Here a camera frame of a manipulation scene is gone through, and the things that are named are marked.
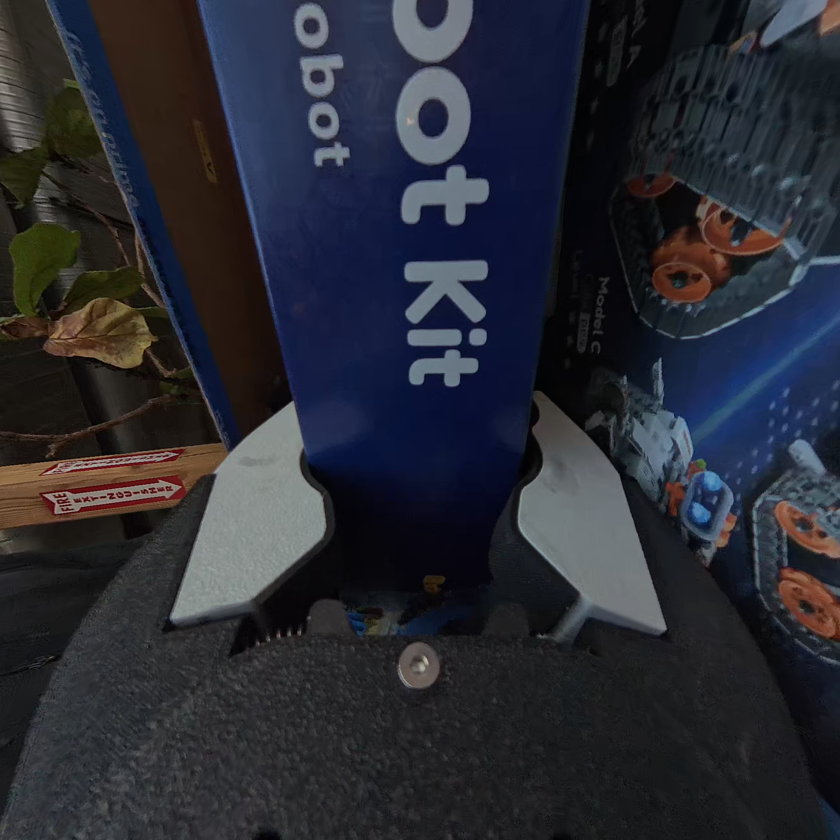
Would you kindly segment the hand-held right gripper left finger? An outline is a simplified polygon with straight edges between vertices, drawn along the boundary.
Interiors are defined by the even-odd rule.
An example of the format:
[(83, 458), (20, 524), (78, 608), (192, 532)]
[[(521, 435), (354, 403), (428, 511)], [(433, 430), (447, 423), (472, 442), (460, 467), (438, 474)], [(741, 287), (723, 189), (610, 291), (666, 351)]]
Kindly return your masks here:
[(250, 433), (213, 473), (169, 620), (244, 616), (333, 539), (329, 493), (313, 478), (293, 402)]

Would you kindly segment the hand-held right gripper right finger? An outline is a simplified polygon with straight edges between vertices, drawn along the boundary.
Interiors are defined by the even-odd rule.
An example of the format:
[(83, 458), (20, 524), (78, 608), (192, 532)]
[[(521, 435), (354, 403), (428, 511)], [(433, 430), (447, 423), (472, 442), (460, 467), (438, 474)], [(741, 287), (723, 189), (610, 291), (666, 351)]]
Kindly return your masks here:
[(532, 435), (541, 465), (521, 490), (518, 531), (574, 599), (539, 634), (572, 642), (588, 620), (654, 637), (667, 625), (611, 461), (545, 394)]

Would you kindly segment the narrow blue cardboard box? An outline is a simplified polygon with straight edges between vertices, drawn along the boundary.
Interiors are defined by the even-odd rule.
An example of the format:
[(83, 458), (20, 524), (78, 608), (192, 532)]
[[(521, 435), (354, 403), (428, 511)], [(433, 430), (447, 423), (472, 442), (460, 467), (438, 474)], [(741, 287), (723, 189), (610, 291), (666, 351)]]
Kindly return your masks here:
[(198, 2), (352, 587), (490, 580), (589, 2)]

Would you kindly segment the red white arrow sticker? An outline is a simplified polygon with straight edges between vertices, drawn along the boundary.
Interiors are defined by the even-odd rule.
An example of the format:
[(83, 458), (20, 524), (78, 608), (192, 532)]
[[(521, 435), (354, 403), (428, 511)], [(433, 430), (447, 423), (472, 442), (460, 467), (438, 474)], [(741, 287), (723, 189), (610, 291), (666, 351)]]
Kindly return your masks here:
[(179, 476), (159, 476), (52, 490), (39, 495), (49, 513), (68, 517), (177, 502), (185, 497), (186, 487)]
[(186, 448), (163, 448), (126, 455), (103, 455), (95, 458), (60, 460), (45, 469), (41, 476), (63, 476), (104, 469), (127, 469), (135, 466), (152, 466), (176, 462)]

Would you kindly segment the dark box with robot picture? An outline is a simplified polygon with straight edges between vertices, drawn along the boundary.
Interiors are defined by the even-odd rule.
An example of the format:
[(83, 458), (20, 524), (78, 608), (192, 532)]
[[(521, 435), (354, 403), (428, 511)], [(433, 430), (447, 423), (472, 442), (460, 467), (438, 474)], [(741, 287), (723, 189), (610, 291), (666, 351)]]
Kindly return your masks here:
[(716, 578), (838, 838), (838, 2), (587, 2), (556, 401)]

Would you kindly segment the wooden beam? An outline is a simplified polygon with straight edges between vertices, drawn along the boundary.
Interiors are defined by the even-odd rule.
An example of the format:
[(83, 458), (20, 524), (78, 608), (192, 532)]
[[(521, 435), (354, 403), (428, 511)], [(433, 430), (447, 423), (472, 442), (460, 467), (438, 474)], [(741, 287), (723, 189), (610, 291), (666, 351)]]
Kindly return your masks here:
[(176, 462), (169, 464), (135, 466), (127, 469), (104, 469), (63, 476), (41, 476), (40, 474), (60, 460), (86, 458), (63, 458), (43, 464), (4, 466), (1, 468), (1, 527), (2, 529), (16, 529), (64, 521), (73, 522), (111, 515), (121, 515), (124, 513), (172, 508), (180, 500), (177, 502), (171, 501), (143, 507), (126, 508), (112, 511), (108, 514), (82, 513), (75, 516), (56, 517), (49, 513), (39, 494), (52, 490), (107, 485), (114, 482), (159, 476), (179, 476), (185, 485), (187, 494), (200, 478), (213, 474), (228, 455), (225, 446), (222, 444), (170, 448), (185, 448), (186, 452)]

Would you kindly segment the brown cardboard box blue tape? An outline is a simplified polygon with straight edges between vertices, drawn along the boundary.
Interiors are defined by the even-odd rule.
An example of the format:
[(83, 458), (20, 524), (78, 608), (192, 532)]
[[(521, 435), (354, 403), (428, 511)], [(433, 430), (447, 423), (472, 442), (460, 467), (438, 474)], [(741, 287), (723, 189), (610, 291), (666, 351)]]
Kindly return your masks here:
[(285, 371), (197, 2), (47, 6), (217, 433), (235, 448), (267, 420)]

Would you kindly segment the leafy plant branch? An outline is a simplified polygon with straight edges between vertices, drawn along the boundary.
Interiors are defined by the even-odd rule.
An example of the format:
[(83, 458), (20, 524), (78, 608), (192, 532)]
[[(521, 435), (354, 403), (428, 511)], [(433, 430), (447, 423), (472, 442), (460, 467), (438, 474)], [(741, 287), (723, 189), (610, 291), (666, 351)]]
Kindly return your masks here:
[(37, 144), (2, 157), (2, 191), (26, 209), (42, 181), (88, 213), (109, 234), (121, 262), (110, 269), (88, 269), (74, 277), (51, 306), (46, 293), (64, 272), (73, 270), (81, 251), (81, 233), (58, 222), (37, 221), (13, 236), (7, 252), (12, 265), (14, 312), (2, 316), (2, 342), (36, 341), (47, 355), (89, 366), (129, 373), (157, 386), (140, 406), (103, 423), (68, 432), (33, 434), (2, 429), (2, 440), (45, 447), (52, 459), (87, 438), (107, 433), (149, 413), (174, 406), (198, 406), (203, 399), (190, 366), (176, 369), (154, 352), (159, 337), (150, 320), (174, 318), (163, 293), (153, 289), (151, 259), (141, 255), (139, 227), (133, 226), (134, 256), (126, 251), (116, 224), (83, 202), (79, 195), (48, 173), (53, 164), (78, 165), (104, 154), (100, 134), (75, 80), (65, 79), (49, 98)]

